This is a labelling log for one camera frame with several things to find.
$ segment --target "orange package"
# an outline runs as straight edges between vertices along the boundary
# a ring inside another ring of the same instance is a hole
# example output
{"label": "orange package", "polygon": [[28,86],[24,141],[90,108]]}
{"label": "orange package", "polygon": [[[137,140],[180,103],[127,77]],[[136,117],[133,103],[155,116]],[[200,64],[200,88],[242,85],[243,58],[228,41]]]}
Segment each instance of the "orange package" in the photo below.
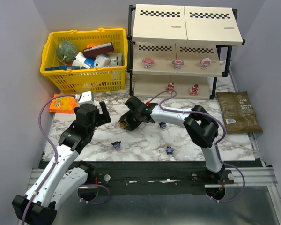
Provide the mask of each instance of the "orange package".
{"label": "orange package", "polygon": [[76,99],[70,96],[59,97],[53,100],[49,107],[49,112],[51,113],[74,113],[74,108],[76,107]]}

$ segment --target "white wall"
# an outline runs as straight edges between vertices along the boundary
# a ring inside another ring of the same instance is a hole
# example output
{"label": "white wall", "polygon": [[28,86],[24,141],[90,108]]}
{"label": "white wall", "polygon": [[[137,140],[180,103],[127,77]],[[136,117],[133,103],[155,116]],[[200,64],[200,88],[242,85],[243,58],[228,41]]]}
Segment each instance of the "white wall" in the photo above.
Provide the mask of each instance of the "white wall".
{"label": "white wall", "polygon": [[281,196],[281,0],[265,1],[245,39],[232,71],[257,112],[264,130],[257,142],[262,158],[273,165]]}
{"label": "white wall", "polygon": [[[0,0],[0,225],[17,224],[12,200],[25,193],[44,149],[37,117],[54,94],[39,73],[47,37],[32,0]],[[51,120],[46,112],[46,130]]]}
{"label": "white wall", "polygon": [[128,28],[128,6],[163,4],[182,6],[233,7],[238,9],[237,24],[244,37],[265,0],[33,0],[48,30],[97,30]]}

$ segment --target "marble surface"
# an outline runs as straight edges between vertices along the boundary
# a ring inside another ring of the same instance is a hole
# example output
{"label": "marble surface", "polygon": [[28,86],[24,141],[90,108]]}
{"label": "marble surface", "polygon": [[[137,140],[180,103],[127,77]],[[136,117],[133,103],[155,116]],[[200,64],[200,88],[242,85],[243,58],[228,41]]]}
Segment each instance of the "marble surface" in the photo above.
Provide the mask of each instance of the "marble surface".
{"label": "marble surface", "polygon": [[[213,78],[209,79],[212,87]],[[218,92],[233,92],[234,87],[230,77],[219,78]],[[95,103],[104,101],[110,112],[111,123],[99,127],[76,161],[204,161],[200,147],[190,139],[183,127],[168,124],[161,130],[158,124],[141,124],[134,131],[126,131],[118,127],[118,120],[128,108],[124,105],[129,98],[128,85],[123,91],[94,93]],[[143,102],[150,98],[141,97]],[[203,106],[211,115],[222,121],[219,104],[214,100],[171,99],[164,106],[174,108],[192,108],[194,105]],[[56,113],[50,138],[55,145],[61,133],[69,127],[75,119],[74,114]],[[115,150],[112,142],[122,141],[121,149]],[[175,148],[173,155],[167,155],[166,146]],[[252,146],[247,134],[229,134],[219,144],[221,156],[224,160],[255,160]],[[43,156],[44,161],[49,161],[53,156],[52,147],[47,144]]]}

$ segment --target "plastic basket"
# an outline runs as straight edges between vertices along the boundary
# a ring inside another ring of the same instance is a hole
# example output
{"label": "plastic basket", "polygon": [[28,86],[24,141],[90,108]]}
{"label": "plastic basket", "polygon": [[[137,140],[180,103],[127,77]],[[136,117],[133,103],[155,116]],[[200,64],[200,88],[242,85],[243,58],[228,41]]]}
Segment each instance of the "plastic basket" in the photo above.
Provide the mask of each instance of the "plastic basket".
{"label": "plastic basket", "polygon": [[[96,69],[45,71],[45,68],[61,65],[56,56],[56,49],[61,41],[66,40],[73,42],[79,51],[88,45],[112,42],[114,52],[123,55],[123,65]],[[93,92],[123,90],[127,68],[127,47],[126,32],[122,28],[52,32],[44,46],[40,72],[66,94],[82,93],[89,90]]]}

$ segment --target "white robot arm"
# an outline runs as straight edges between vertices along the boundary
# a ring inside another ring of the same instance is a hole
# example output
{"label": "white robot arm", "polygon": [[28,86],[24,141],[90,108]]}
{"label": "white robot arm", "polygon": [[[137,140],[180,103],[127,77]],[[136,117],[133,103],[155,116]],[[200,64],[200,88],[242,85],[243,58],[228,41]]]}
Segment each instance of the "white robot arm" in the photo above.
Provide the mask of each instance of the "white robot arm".
{"label": "white robot arm", "polygon": [[[105,103],[100,102],[103,112],[100,114],[91,91],[84,92],[79,99],[80,107],[74,109],[76,120],[62,133],[57,147],[57,157],[53,156],[44,172],[24,196],[17,195],[13,200],[12,204],[19,219],[24,216],[28,205],[29,209],[25,215],[25,222],[28,224],[52,224],[58,207],[86,182],[89,173],[77,167],[61,181],[63,175],[83,148],[90,143],[95,128],[111,122]],[[45,178],[45,183],[36,192],[36,188]]]}
{"label": "white robot arm", "polygon": [[125,105],[129,111],[120,118],[120,127],[134,130],[142,122],[170,123],[185,127],[192,141],[202,148],[206,169],[213,173],[215,178],[220,179],[225,167],[214,145],[218,136],[218,124],[210,117],[195,114],[208,114],[202,106],[196,105],[193,109],[160,108],[156,103],[144,104],[135,96],[131,96]]}

